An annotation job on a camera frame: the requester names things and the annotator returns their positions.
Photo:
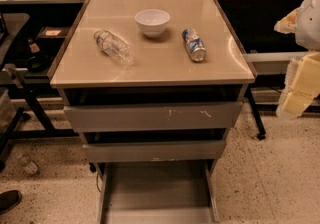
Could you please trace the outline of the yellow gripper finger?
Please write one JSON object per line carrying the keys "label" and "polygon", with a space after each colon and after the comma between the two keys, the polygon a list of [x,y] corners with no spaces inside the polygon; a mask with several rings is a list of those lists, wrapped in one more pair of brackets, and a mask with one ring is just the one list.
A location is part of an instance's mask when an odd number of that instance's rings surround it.
{"label": "yellow gripper finger", "polygon": [[276,115],[297,118],[320,94],[320,52],[290,60]]}
{"label": "yellow gripper finger", "polygon": [[299,9],[296,8],[293,11],[291,11],[288,15],[286,15],[284,18],[279,20],[275,24],[274,30],[283,34],[294,33],[296,31],[298,11]]}

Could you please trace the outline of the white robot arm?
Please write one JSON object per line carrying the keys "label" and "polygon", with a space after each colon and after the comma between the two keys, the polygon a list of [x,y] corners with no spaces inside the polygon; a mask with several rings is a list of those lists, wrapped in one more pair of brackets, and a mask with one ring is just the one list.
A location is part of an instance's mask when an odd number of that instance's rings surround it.
{"label": "white robot arm", "polygon": [[294,119],[320,95],[320,0],[304,0],[278,21],[274,30],[293,33],[296,44],[309,51],[301,59],[290,60],[276,110],[279,118]]}

